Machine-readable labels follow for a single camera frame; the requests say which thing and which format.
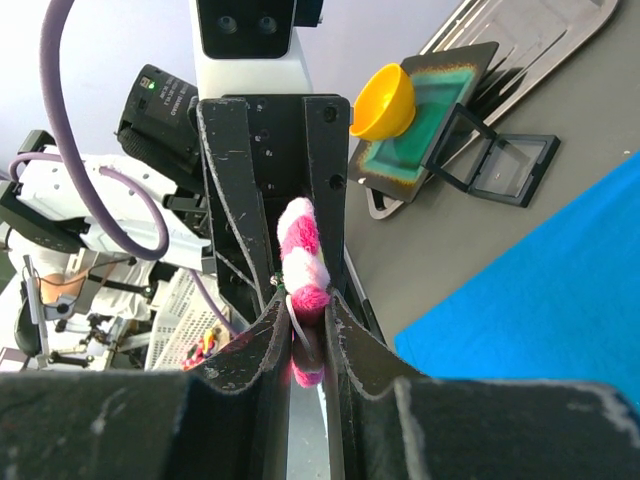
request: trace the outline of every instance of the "blue cloth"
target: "blue cloth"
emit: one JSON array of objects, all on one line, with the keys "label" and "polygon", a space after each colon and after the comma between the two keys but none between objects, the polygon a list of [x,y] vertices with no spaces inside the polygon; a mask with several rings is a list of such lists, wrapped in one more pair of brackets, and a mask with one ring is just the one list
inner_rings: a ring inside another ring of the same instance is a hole
[{"label": "blue cloth", "polygon": [[640,154],[395,345],[433,377],[599,381],[640,405]]}]

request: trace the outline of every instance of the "pink and white fuzzy stick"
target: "pink and white fuzzy stick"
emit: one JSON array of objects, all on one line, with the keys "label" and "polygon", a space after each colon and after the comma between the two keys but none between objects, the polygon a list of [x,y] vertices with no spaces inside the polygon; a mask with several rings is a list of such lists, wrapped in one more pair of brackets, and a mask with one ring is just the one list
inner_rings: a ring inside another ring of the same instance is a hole
[{"label": "pink and white fuzzy stick", "polygon": [[299,385],[312,387],[324,377],[320,343],[314,327],[329,304],[329,272],[320,258],[320,237],[307,198],[291,201],[278,221],[278,241],[282,258],[282,277],[291,296],[293,311],[315,351],[310,359],[301,342],[294,342],[293,374]]}]

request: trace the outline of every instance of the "white laundry basket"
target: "white laundry basket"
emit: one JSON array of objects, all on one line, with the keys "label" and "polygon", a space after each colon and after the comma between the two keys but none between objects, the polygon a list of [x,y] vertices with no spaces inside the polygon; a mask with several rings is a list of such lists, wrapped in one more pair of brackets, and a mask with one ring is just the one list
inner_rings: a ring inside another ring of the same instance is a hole
[{"label": "white laundry basket", "polygon": [[[228,308],[218,297],[216,279],[206,275],[200,278],[213,301],[227,315]],[[179,270],[169,283],[164,305],[156,313],[145,370],[181,369],[189,349],[216,323],[217,317],[200,295],[189,272]],[[222,331],[223,335],[228,335],[226,329],[222,328]]]}]

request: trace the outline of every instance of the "gray table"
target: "gray table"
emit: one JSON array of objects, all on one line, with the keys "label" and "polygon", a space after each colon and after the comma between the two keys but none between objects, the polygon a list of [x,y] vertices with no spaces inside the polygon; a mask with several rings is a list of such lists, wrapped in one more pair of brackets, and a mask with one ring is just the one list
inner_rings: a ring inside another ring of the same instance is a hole
[{"label": "gray table", "polygon": [[435,179],[413,204],[376,221],[362,187],[349,183],[347,245],[390,345],[396,333],[640,150],[637,25],[640,1],[622,0],[603,31],[495,126],[562,140],[529,208],[476,199]]}]

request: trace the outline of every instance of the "yellow cup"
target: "yellow cup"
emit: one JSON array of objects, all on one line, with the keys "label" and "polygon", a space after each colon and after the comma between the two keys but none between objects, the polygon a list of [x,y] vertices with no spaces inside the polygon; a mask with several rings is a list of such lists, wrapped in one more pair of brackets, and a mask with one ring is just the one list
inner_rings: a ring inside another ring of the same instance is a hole
[{"label": "yellow cup", "polygon": [[416,116],[411,78],[397,63],[383,67],[367,82],[353,106],[354,137],[370,142],[402,135]]}]

